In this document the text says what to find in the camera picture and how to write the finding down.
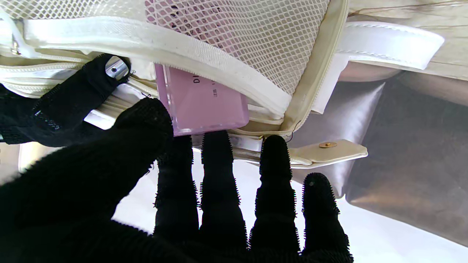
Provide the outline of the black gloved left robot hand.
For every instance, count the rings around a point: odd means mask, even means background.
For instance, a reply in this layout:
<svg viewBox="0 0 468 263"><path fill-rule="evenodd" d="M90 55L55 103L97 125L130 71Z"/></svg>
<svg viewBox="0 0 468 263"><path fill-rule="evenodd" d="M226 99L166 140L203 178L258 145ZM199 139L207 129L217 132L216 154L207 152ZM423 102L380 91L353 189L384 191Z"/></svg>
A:
<svg viewBox="0 0 468 263"><path fill-rule="evenodd" d="M62 148L1 186L3 263L352 263L329 180L304 180L305 247L288 146L263 141L247 236L225 130L205 133L201 200L189 136L157 99L124 111L92 142Z"/></svg>

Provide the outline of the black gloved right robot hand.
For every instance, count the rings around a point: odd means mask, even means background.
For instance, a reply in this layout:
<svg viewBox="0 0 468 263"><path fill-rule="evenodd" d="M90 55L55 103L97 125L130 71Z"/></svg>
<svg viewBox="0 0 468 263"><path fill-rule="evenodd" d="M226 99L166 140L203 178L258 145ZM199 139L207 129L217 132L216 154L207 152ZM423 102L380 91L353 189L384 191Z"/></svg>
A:
<svg viewBox="0 0 468 263"><path fill-rule="evenodd" d="M98 56L38 99L22 97L1 85L1 142L61 148L102 136L103 129L84 119L128 81L131 69L122 57L117 57L119 65L110 65L112 58Z"/></svg>

